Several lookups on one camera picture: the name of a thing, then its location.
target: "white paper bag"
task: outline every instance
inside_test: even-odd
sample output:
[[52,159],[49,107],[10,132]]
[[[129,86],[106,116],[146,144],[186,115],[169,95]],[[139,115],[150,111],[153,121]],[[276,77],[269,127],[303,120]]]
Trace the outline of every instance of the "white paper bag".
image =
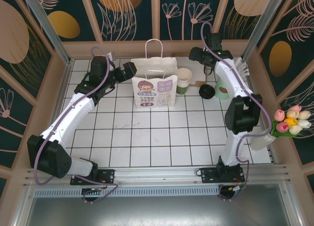
[[[160,57],[152,57],[147,58],[147,43],[156,40],[161,44],[161,56]],[[175,57],[162,57],[163,46],[160,40],[158,39],[150,39],[145,44],[145,58],[136,58],[131,59],[136,66],[137,72],[135,74],[138,78],[145,78],[145,73],[148,70],[162,70],[165,72],[165,78],[175,75],[178,69],[177,60]]]
[[135,104],[137,108],[170,107],[176,99],[177,61],[175,57],[147,58],[147,43],[145,44],[145,58],[132,59],[137,72],[132,78]]
[[165,79],[132,78],[137,108],[172,107],[175,104],[178,76]]

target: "flower bouquet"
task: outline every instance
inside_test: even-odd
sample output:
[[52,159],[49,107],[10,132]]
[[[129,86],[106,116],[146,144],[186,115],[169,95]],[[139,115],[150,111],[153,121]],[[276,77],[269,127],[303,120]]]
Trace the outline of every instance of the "flower bouquet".
[[285,112],[277,110],[272,122],[271,131],[263,137],[253,138],[250,145],[253,150],[261,150],[279,137],[296,137],[302,129],[312,125],[307,119],[311,116],[309,111],[301,111],[300,105],[295,105]]

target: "black cup lid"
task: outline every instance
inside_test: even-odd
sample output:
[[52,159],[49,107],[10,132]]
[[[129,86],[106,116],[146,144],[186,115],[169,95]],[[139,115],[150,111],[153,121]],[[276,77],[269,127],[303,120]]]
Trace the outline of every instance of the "black cup lid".
[[210,99],[215,95],[215,89],[210,85],[202,85],[199,93],[202,98]]

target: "tulip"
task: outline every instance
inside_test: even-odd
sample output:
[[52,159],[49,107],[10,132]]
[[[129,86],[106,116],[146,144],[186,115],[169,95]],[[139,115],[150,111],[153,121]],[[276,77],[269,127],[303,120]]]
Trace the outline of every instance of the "tulip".
[[284,120],[284,122],[286,122],[290,128],[290,127],[296,125],[298,123],[298,120],[295,118],[287,118]]
[[283,110],[277,110],[275,115],[274,115],[274,119],[276,121],[283,121],[285,118],[285,112]]
[[295,106],[293,106],[293,107],[290,107],[290,108],[288,109],[288,111],[297,111],[297,112],[300,112],[301,109],[302,109],[302,106],[295,105]]
[[311,116],[309,111],[302,111],[299,114],[299,119],[308,119]]
[[289,128],[289,132],[293,135],[297,135],[301,130],[302,128],[299,125],[294,125],[293,127]]
[[276,129],[280,132],[280,133],[285,133],[286,131],[288,131],[289,126],[287,123],[285,122],[281,122],[279,124],[276,125]]
[[312,124],[305,119],[299,119],[298,125],[303,129],[308,129]]
[[287,111],[287,118],[298,118],[299,117],[299,112],[297,111]]

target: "paper bag handle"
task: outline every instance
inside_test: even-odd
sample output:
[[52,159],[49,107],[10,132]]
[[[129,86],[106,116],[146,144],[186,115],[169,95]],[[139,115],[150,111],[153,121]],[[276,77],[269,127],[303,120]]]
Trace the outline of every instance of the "paper bag handle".
[[150,41],[153,41],[153,40],[156,40],[156,41],[158,41],[161,44],[161,55],[160,55],[160,58],[162,58],[162,52],[163,52],[162,42],[159,39],[152,38],[150,40],[147,40],[146,43],[145,43],[145,58],[146,59],[147,59],[147,43],[150,42]]
[[165,78],[165,75],[166,75],[166,72],[164,72],[164,71],[162,71],[162,70],[148,70],[148,71],[152,71],[152,72],[162,72],[163,73],[163,76],[162,76],[162,79],[164,79]]

